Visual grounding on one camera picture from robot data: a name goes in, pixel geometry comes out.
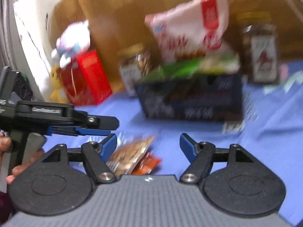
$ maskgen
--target red box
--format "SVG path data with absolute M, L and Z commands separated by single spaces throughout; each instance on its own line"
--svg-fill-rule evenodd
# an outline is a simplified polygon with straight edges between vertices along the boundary
M 79 56 L 58 74 L 73 105 L 96 105 L 112 94 L 96 50 Z

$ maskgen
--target table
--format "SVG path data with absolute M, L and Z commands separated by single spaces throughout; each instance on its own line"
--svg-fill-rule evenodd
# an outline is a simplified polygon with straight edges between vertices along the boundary
M 229 148 L 232 143 L 242 145 L 284 181 L 287 195 L 279 214 L 295 226 L 303 219 L 303 61 L 288 66 L 290 77 L 284 85 L 270 88 L 244 85 L 245 128 L 238 132 L 224 133 L 222 123 L 147 120 L 139 101 L 125 93 L 116 93 L 98 106 L 79 109 L 117 117 L 120 127 L 116 134 L 127 131 L 134 135 L 156 135 L 152 152 L 163 159 L 156 171 L 159 175 L 174 174 L 179 178 L 189 166 L 179 148 L 183 132 L 197 142 L 208 141 L 221 148 Z M 101 139 L 53 135 L 48 137 L 44 149 L 48 151 L 58 143 L 74 148 L 88 140 Z M 213 171 L 225 165 L 215 163 Z

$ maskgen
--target gray gripper base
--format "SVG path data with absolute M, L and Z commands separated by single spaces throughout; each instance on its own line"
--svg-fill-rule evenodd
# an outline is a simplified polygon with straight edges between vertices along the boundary
M 122 176 L 81 207 L 54 217 L 17 213 L 5 227 L 290 227 L 278 214 L 237 218 L 211 206 L 174 176 Z

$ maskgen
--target plastic jar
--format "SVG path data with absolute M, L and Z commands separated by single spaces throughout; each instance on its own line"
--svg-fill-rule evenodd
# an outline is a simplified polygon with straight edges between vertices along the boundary
M 136 44 L 118 52 L 119 72 L 129 96 L 135 96 L 134 84 L 151 69 L 150 52 L 143 44 Z
M 237 16 L 243 35 L 243 72 L 257 84 L 279 84 L 280 62 L 276 27 L 267 12 L 248 12 Z

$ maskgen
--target white and pink package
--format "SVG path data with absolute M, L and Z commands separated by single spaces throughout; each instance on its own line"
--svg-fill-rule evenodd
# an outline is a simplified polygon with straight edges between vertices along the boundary
M 192 0 L 145 17 L 166 63 L 226 51 L 222 35 L 228 21 L 227 0 Z

